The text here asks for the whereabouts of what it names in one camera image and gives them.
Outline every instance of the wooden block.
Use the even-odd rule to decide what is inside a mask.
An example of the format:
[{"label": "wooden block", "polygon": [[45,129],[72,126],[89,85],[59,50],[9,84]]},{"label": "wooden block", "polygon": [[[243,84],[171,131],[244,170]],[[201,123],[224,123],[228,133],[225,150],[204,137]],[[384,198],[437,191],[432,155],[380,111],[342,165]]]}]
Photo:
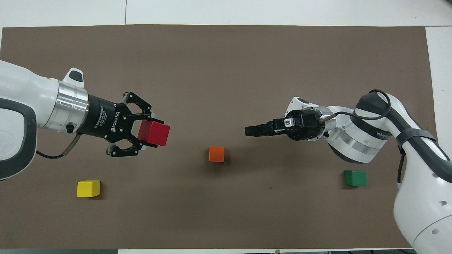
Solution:
[{"label": "wooden block", "polygon": [[100,181],[86,180],[77,183],[77,197],[92,198],[100,195]]},{"label": "wooden block", "polygon": [[209,149],[209,161],[224,162],[225,148],[222,146],[211,146]]},{"label": "wooden block", "polygon": [[158,146],[165,146],[170,127],[155,121],[143,120],[138,132],[138,139]]},{"label": "wooden block", "polygon": [[345,183],[350,186],[367,186],[367,175],[362,170],[346,170]]}]

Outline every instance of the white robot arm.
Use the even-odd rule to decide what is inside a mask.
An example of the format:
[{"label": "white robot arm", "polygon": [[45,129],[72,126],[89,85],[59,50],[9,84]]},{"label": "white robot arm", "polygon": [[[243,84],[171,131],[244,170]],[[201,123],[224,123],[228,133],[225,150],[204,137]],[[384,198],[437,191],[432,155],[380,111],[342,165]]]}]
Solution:
[{"label": "white robot arm", "polygon": [[[141,114],[131,113],[127,103],[138,105]],[[143,120],[138,138],[131,134],[136,120]],[[104,138],[110,143],[107,154],[121,157],[137,155],[145,146],[164,146],[169,126],[163,123],[154,118],[151,105],[132,92],[124,93],[121,103],[88,94],[83,73],[76,68],[71,68],[63,80],[56,80],[0,61],[0,180],[19,173],[33,160],[37,128],[76,133],[61,155],[37,152],[44,157],[55,159],[66,155],[82,134]],[[151,124],[160,127],[154,128],[160,130],[154,133],[160,135],[157,142],[149,138]],[[132,146],[126,149],[116,146],[115,142],[122,139]]]},{"label": "white robot arm", "polygon": [[336,155],[351,163],[370,162],[389,138],[396,137],[407,164],[395,199],[395,221],[418,254],[452,250],[452,162],[394,96],[373,90],[354,110],[294,97],[285,118],[245,127],[245,134],[324,139]]}]

